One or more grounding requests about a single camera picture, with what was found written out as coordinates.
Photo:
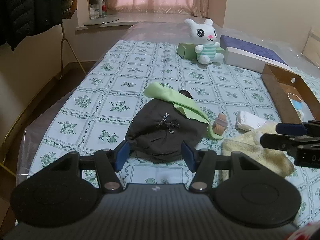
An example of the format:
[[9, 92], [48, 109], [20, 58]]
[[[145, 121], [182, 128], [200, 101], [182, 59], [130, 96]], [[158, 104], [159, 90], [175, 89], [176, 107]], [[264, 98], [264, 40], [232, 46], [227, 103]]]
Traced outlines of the purple velvet scrunchie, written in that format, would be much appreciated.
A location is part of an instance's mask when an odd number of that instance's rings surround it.
[[179, 90], [179, 93], [183, 94], [184, 96], [193, 99], [192, 95], [187, 90]]

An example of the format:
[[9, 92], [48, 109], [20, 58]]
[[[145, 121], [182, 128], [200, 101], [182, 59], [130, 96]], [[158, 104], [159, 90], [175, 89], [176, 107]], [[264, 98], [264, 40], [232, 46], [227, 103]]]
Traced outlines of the white tissue pack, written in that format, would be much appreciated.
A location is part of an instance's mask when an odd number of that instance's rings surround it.
[[247, 111], [240, 111], [236, 116], [236, 127], [244, 131], [259, 129], [267, 121]]

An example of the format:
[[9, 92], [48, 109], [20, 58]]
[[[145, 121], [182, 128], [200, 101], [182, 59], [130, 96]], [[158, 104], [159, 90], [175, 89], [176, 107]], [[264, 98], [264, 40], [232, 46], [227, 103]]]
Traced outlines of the dark grey knit hat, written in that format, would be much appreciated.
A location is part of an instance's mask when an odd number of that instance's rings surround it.
[[171, 162], [182, 158], [183, 141], [196, 146], [207, 127], [206, 123], [186, 118], [172, 103], [152, 99], [135, 115], [125, 139], [131, 150], [153, 160]]

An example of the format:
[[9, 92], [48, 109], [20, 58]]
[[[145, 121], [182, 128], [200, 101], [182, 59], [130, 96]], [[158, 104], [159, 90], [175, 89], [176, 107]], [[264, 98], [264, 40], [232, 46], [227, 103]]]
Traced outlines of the wooden headboard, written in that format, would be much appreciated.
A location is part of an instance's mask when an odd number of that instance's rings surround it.
[[311, 28], [302, 54], [319, 68], [320, 64], [320, 32], [317, 28]]

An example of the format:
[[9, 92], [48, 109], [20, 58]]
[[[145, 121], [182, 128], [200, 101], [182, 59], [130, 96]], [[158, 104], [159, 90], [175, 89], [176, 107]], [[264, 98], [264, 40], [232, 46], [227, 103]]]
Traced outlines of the light green microfiber cloth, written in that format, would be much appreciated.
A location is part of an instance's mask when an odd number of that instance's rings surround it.
[[147, 98], [159, 99], [171, 103], [187, 119], [197, 120], [207, 124], [206, 137], [212, 140], [221, 140], [222, 136], [213, 133], [212, 124], [207, 114], [204, 113], [193, 99], [190, 99], [178, 91], [169, 87], [163, 87], [158, 82], [153, 82], [144, 90]]

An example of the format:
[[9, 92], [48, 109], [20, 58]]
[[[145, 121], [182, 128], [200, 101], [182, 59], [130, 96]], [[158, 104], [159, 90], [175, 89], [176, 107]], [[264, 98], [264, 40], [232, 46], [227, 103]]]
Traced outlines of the standing fan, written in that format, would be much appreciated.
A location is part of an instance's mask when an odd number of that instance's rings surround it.
[[91, 19], [84, 23], [84, 26], [94, 26], [94, 25], [102, 25], [106, 23], [116, 22], [119, 20], [116, 16], [108, 16], [103, 11], [103, 0], [98, 0], [98, 17]]

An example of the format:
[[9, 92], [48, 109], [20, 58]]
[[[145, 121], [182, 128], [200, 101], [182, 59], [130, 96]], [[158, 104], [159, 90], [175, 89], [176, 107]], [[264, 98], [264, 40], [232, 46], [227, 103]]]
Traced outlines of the blue face mask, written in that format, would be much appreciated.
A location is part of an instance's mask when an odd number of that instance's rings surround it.
[[306, 118], [306, 117], [311, 117], [312, 113], [307, 106], [307, 104], [296, 94], [293, 93], [288, 93], [287, 94], [291, 104], [293, 105], [295, 111], [297, 112], [298, 117], [300, 120]]

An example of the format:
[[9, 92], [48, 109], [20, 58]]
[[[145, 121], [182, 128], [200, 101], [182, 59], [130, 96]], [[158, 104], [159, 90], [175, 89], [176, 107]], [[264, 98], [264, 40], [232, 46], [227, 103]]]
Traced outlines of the white plush bunny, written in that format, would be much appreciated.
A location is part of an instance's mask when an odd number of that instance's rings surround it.
[[217, 39], [213, 21], [210, 18], [198, 24], [190, 18], [184, 20], [189, 27], [191, 42], [195, 45], [194, 51], [200, 64], [221, 63], [224, 59], [222, 53], [217, 52], [220, 43]]

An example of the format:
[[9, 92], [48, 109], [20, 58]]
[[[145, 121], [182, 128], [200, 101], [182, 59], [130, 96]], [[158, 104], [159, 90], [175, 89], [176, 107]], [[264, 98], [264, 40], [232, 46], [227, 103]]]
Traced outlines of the blue and white flat box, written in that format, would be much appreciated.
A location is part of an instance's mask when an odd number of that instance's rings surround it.
[[230, 66], [262, 73], [265, 64], [291, 70], [273, 50], [238, 38], [221, 35], [220, 47], [225, 50], [224, 61]]

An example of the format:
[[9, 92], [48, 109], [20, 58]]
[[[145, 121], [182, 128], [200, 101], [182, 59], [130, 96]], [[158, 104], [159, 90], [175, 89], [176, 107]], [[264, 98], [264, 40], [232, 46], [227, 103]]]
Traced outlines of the small green carton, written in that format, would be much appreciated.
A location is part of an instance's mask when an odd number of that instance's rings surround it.
[[180, 43], [177, 53], [182, 59], [197, 59], [201, 64], [222, 62], [224, 59], [224, 50], [220, 49], [219, 42], [199, 45]]

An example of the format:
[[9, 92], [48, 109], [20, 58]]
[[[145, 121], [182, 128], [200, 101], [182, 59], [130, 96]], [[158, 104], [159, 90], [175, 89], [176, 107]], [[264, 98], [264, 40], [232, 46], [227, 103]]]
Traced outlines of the black jacket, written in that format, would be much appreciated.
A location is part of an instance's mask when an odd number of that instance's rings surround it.
[[1, 0], [1, 45], [14, 50], [62, 22], [62, 0]]

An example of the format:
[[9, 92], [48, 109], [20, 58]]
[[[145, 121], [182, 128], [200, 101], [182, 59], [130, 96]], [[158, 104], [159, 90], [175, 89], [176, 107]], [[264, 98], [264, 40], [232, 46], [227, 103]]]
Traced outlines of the cream fluffy towel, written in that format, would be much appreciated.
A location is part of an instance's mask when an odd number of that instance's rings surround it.
[[276, 134], [276, 123], [267, 122], [259, 129], [224, 140], [221, 144], [221, 153], [230, 156], [233, 151], [239, 151], [283, 178], [290, 176], [295, 168], [285, 153], [261, 146], [260, 138], [265, 133]]

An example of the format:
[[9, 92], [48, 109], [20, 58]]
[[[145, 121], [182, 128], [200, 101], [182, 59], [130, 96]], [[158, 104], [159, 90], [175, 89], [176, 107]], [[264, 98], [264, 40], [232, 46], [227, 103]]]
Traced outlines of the brown cardboard box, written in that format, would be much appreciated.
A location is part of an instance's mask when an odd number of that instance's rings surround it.
[[291, 98], [306, 103], [311, 112], [310, 119], [319, 120], [319, 101], [299, 75], [284, 68], [266, 64], [261, 78], [282, 122], [293, 124], [302, 122]]

